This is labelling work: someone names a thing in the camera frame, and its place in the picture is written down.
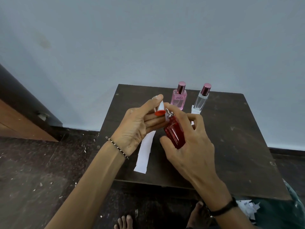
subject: pink perfume bottle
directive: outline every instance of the pink perfume bottle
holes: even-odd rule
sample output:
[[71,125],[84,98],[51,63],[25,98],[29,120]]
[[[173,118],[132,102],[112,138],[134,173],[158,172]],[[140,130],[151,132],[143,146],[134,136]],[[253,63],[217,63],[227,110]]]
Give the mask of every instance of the pink perfume bottle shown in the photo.
[[180,149],[185,144],[183,130],[178,123],[175,115],[169,111],[167,108],[165,109],[168,114],[168,119],[170,120],[168,125],[164,128],[166,136],[172,141],[173,145],[176,149]]
[[186,96],[188,95],[185,90],[186,83],[181,81],[178,84],[178,88],[173,90],[172,100],[170,102],[171,105],[177,106],[180,110],[183,109]]

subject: right hand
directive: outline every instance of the right hand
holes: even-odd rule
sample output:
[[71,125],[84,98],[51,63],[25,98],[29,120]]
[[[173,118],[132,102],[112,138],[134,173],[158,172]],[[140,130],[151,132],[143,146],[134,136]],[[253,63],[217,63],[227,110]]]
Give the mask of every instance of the right hand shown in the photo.
[[185,137],[185,144],[180,149],[176,149],[167,136],[160,138],[167,159],[195,188],[199,184],[209,185],[218,177],[215,171],[214,145],[207,136],[202,116],[185,113],[168,103],[164,103],[164,107],[175,114]]

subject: table top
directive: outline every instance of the table top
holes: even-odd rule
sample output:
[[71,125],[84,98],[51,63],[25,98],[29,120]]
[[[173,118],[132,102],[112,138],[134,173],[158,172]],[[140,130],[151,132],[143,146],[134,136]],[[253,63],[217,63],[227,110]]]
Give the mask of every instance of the table top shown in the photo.
[[[129,108],[140,107],[158,94],[163,94],[164,102],[170,102],[172,92],[172,88],[119,84],[96,145],[102,146],[105,143],[105,136],[113,134]],[[198,93],[198,90],[187,89],[183,111],[191,112]],[[226,183],[231,194],[291,199],[243,94],[210,92],[201,115],[207,135],[215,146],[217,174]],[[192,189],[192,185],[166,159],[159,142],[163,135],[165,132],[162,129],[155,133],[146,174],[133,171],[138,158],[138,146],[129,160],[124,162],[115,179]],[[92,152],[91,161],[97,151]]]

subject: beaded bracelet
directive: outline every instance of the beaded bracelet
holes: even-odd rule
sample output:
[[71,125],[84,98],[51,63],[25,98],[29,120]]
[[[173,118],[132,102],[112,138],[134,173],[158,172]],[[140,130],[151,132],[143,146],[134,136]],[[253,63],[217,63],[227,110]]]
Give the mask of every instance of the beaded bracelet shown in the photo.
[[110,139],[109,137],[107,137],[106,136],[106,139],[108,140],[108,141],[110,141],[124,156],[125,156],[125,158],[127,158],[128,160],[129,160],[129,158],[127,157],[127,155],[116,145],[116,143],[114,143],[113,141],[112,141],[112,139]]

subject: dark speckled floor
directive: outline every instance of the dark speckled floor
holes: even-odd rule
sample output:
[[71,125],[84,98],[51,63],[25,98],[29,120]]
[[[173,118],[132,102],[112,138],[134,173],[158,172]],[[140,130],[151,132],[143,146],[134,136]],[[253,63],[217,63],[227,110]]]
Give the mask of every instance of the dark speckled floor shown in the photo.
[[[97,135],[70,130],[61,142],[0,138],[0,228],[44,228],[85,172]],[[274,158],[283,178],[304,201],[305,158]],[[135,218],[136,209],[135,229],[184,228],[195,203],[158,191],[135,195],[115,182],[94,228],[113,228],[123,214]]]

